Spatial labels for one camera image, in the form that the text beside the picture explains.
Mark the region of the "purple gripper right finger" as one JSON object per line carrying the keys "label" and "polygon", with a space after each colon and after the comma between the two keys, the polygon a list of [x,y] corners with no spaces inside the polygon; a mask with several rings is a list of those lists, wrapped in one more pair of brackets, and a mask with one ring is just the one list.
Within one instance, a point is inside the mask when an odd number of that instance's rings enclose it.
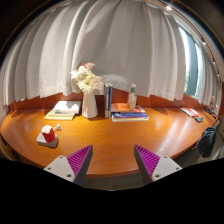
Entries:
{"label": "purple gripper right finger", "polygon": [[134,145],[134,156],[144,185],[181,170],[169,156],[158,156],[139,145]]}

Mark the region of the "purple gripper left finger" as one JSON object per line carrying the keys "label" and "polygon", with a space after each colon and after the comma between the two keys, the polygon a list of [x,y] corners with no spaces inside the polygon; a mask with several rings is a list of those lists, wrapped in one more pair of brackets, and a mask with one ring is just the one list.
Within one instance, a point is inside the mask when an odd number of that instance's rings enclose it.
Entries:
{"label": "purple gripper left finger", "polygon": [[82,186],[92,156],[93,146],[88,145],[69,156],[58,156],[44,170]]}

